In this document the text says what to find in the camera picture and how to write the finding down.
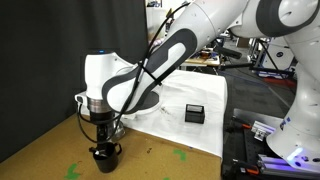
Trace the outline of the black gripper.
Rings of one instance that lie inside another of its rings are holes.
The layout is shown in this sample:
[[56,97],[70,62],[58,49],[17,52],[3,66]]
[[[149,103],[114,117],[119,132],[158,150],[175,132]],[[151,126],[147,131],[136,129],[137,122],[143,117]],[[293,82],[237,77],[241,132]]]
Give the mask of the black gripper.
[[114,135],[114,113],[90,113],[90,120],[96,126],[96,143],[103,144],[111,140]]

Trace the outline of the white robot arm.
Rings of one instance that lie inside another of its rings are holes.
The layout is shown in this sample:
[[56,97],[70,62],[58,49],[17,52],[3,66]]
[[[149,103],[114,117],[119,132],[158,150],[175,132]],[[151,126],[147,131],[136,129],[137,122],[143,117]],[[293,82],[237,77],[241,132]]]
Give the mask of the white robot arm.
[[131,114],[187,58],[225,30],[238,37],[282,37],[297,59],[295,100],[269,148],[290,166],[317,172],[320,159],[320,0],[195,0],[173,22],[164,42],[139,64],[109,54],[85,60],[90,111]]

